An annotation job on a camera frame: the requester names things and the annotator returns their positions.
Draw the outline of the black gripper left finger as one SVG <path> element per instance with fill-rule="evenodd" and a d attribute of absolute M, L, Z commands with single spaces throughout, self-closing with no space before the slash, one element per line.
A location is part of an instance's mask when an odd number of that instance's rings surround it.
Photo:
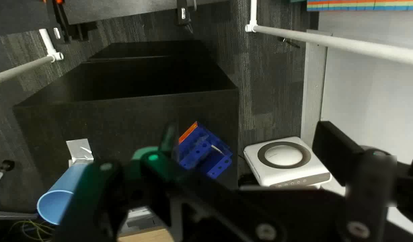
<path fill-rule="evenodd" d="M 53 242 L 116 242 L 126 211 L 122 167 L 114 162 L 88 164 L 53 233 Z"/>

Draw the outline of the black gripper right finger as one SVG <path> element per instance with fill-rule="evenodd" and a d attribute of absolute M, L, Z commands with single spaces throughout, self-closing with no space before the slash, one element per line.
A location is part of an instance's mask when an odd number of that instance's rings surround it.
<path fill-rule="evenodd" d="M 391 197 L 394 159 L 383 151 L 361 154 L 337 220 L 342 242 L 381 242 Z"/>

